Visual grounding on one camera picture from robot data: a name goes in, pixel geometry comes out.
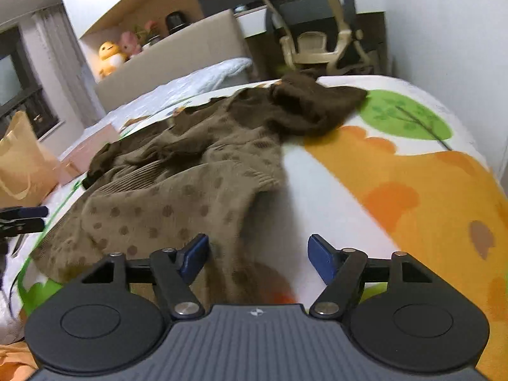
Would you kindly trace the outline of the brown polka dot cardigan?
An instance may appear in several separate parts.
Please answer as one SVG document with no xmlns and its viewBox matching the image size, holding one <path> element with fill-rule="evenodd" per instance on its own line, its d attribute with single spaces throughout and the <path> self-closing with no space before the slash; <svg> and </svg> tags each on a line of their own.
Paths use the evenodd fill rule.
<svg viewBox="0 0 508 381">
<path fill-rule="evenodd" d="M 293 72 L 106 144 L 90 162 L 84 194 L 32 260 L 64 284 L 107 254 L 146 258 L 205 234 L 211 257 L 192 286 L 198 300 L 255 304 L 263 299 L 259 269 L 240 232 L 255 197 L 285 182 L 283 140 L 327 134 L 366 97 L 365 90 L 325 87 L 312 74 Z"/>
</svg>

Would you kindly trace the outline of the yellow duck plush toy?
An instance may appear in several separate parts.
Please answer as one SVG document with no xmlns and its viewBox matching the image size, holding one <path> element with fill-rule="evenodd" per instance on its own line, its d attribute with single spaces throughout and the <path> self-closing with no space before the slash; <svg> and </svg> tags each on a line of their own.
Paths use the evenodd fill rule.
<svg viewBox="0 0 508 381">
<path fill-rule="evenodd" d="M 98 50 L 100 58 L 100 78 L 111 75 L 127 62 L 127 55 L 121 52 L 120 47 L 113 41 L 105 41 Z"/>
</svg>

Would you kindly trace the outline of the grey window curtain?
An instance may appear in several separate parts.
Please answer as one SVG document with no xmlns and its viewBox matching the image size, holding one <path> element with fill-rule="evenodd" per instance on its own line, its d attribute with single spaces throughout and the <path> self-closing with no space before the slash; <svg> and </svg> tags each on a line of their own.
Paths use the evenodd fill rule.
<svg viewBox="0 0 508 381">
<path fill-rule="evenodd" d="M 84 127 L 93 126 L 106 113 L 94 91 L 96 80 L 64 6 L 60 4 L 36 11 L 32 18 L 70 107 Z"/>
</svg>

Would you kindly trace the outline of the pink plush toy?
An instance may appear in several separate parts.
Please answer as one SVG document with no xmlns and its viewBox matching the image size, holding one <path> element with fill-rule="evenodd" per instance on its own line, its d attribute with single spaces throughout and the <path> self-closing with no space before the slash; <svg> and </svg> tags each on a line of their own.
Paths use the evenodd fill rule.
<svg viewBox="0 0 508 381">
<path fill-rule="evenodd" d="M 132 31 L 125 31 L 121 34 L 119 41 L 121 51 L 127 55 L 127 58 L 132 58 L 142 52 L 142 47 L 139 44 L 137 35 Z"/>
</svg>

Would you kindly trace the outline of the pink flower potted plant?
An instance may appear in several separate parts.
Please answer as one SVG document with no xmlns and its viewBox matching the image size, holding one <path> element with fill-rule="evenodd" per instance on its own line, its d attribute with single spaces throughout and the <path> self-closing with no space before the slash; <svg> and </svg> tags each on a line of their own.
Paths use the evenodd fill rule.
<svg viewBox="0 0 508 381">
<path fill-rule="evenodd" d="M 162 40 L 159 25 L 153 20 L 148 21 L 143 27 L 135 25 L 134 33 L 136 34 L 139 44 L 143 50 Z"/>
</svg>

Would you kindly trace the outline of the beige upholstered headboard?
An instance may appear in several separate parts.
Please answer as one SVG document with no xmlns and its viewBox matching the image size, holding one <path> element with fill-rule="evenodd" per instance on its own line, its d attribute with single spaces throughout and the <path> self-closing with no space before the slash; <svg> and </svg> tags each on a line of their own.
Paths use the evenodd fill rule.
<svg viewBox="0 0 508 381">
<path fill-rule="evenodd" d="M 235 58 L 251 58 L 230 10 L 206 17 L 134 56 L 95 87 L 110 112 L 179 77 Z"/>
</svg>

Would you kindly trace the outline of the black round speaker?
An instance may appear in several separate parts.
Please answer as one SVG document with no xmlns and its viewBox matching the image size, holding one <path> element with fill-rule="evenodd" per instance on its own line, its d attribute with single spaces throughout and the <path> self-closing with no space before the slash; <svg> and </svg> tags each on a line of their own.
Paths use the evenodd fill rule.
<svg viewBox="0 0 508 381">
<path fill-rule="evenodd" d="M 181 10 L 173 11 L 168 14 L 164 19 L 164 23 L 168 35 L 173 35 L 190 25 L 188 17 Z"/>
</svg>

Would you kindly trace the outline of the beige mesh office chair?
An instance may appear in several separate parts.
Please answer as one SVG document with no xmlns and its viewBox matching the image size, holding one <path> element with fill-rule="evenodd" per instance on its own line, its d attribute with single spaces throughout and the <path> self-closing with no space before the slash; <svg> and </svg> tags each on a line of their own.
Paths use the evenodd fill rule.
<svg viewBox="0 0 508 381">
<path fill-rule="evenodd" d="M 267 32 L 277 38 L 288 68 L 317 67 L 328 75 L 380 71 L 377 48 L 364 40 L 355 0 L 324 0 L 331 9 L 331 18 L 291 22 L 282 4 L 302 1 L 263 0 Z"/>
</svg>

